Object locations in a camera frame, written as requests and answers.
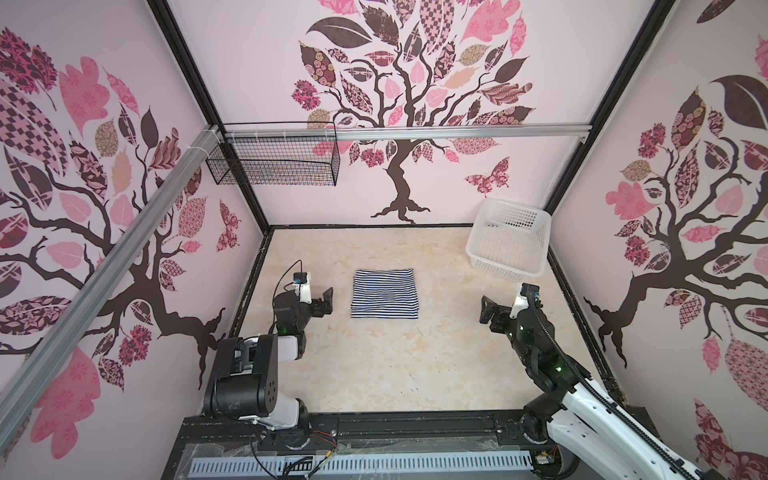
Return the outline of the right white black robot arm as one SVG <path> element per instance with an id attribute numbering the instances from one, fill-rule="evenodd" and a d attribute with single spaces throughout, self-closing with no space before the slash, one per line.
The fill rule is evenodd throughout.
<path id="1" fill-rule="evenodd" d="M 484 296 L 479 322 L 504 335 L 542 391 L 524 408 L 522 429 L 565 448 L 605 479 L 721 479 L 677 454 L 635 420 L 555 340 L 538 287 L 523 284 L 511 306 Z"/>

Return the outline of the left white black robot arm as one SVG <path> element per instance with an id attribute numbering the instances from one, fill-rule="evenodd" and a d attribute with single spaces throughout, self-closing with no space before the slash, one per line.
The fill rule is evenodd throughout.
<path id="1" fill-rule="evenodd" d="M 310 288 L 298 285 L 273 301 L 270 333 L 228 338 L 218 347 L 206 386 L 202 414 L 286 431 L 296 441 L 310 436 L 305 403 L 280 392 L 279 365 L 301 359 L 306 351 L 306 327 L 313 318 L 333 312 L 334 290 L 312 298 Z"/>

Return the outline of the blue white striped tank top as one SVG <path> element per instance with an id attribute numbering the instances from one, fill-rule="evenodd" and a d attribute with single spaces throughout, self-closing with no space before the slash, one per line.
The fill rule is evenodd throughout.
<path id="1" fill-rule="evenodd" d="M 353 277 L 351 317 L 416 321 L 419 298 L 412 268 L 358 269 Z"/>

